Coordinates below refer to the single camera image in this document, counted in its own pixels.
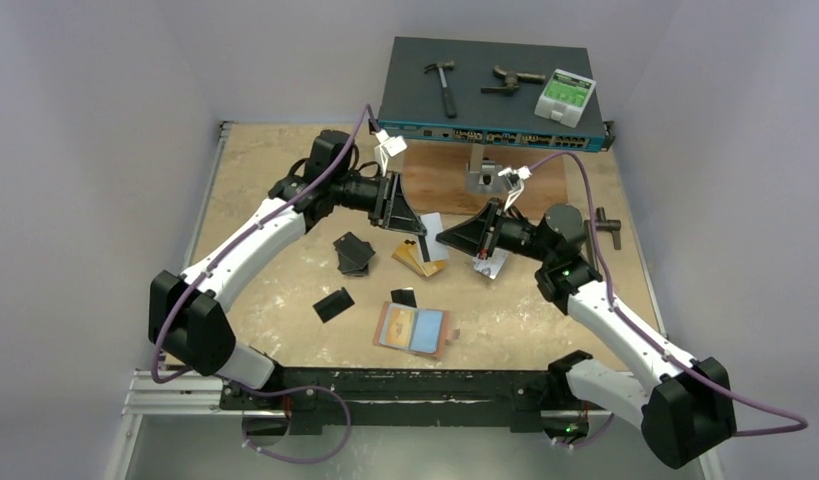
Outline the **single black card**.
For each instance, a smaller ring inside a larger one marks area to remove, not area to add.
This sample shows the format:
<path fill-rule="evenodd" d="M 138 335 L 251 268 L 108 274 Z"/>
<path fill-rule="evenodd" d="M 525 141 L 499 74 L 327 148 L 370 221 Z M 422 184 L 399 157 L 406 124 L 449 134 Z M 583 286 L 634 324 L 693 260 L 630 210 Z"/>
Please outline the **single black card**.
<path fill-rule="evenodd" d="M 355 301 L 345 287 L 342 287 L 313 305 L 322 323 L 327 323 L 355 305 Z"/>
<path fill-rule="evenodd" d="M 391 301 L 395 304 L 417 308 L 415 291 L 411 287 L 395 289 L 390 292 Z"/>

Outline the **pink leather card holder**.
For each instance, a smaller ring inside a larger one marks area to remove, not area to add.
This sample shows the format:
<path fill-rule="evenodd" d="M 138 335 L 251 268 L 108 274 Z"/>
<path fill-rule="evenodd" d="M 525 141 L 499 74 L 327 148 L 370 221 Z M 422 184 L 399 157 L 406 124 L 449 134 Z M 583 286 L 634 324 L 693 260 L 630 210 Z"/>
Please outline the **pink leather card holder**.
<path fill-rule="evenodd" d="M 410 347 L 402 350 L 383 346 L 379 342 L 379 337 L 389 304 L 395 303 L 385 302 L 382 306 L 373 335 L 372 344 L 374 346 L 420 357 L 440 359 L 444 356 L 447 346 L 460 338 L 461 330 L 454 323 L 450 311 L 415 308 L 417 315 Z"/>

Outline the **single gold VIP card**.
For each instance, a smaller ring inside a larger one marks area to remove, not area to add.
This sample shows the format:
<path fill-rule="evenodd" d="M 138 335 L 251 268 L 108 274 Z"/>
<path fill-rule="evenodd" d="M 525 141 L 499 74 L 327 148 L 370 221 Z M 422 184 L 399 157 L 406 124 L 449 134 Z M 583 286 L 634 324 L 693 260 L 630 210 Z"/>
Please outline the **single gold VIP card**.
<path fill-rule="evenodd" d="M 389 304 L 382 322 L 379 342 L 381 345 L 407 350 L 410 347 L 417 310 L 415 308 Z"/>

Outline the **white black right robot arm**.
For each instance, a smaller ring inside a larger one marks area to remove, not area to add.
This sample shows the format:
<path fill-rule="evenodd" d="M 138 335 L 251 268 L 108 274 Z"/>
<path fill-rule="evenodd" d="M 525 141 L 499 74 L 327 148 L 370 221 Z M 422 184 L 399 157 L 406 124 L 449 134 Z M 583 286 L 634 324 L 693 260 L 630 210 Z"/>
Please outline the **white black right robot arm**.
<path fill-rule="evenodd" d="M 499 199 L 438 233 L 439 243 L 477 257 L 497 249 L 540 261 L 542 297 L 590 330 L 627 367 L 616 372 L 585 357 L 546 381 L 561 407 L 584 400 L 638 428 L 651 452 L 678 469 L 737 433 L 729 375 L 714 358 L 698 360 L 654 330 L 614 293 L 583 257 L 580 211 L 554 204 L 542 219 L 505 214 Z"/>

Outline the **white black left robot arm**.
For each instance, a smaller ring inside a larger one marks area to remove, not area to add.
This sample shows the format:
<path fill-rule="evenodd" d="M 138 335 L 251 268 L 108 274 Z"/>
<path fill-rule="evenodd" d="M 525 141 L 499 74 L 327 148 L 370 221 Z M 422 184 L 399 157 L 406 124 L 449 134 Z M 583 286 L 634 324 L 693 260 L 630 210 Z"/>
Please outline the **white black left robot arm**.
<path fill-rule="evenodd" d="M 361 174 L 352 135 L 323 130 L 307 157 L 269 190 L 258 209 L 219 247 L 175 274 L 157 274 L 150 284 L 148 339 L 203 376 L 244 385 L 257 408 L 282 399 L 278 364 L 236 339 L 226 313 L 242 290 L 280 252 L 306 235 L 337 207 L 362 211 L 384 230 L 422 236 L 427 229 L 408 204 L 401 175 L 390 159 L 407 148 L 401 136 L 375 135 L 375 175 Z"/>

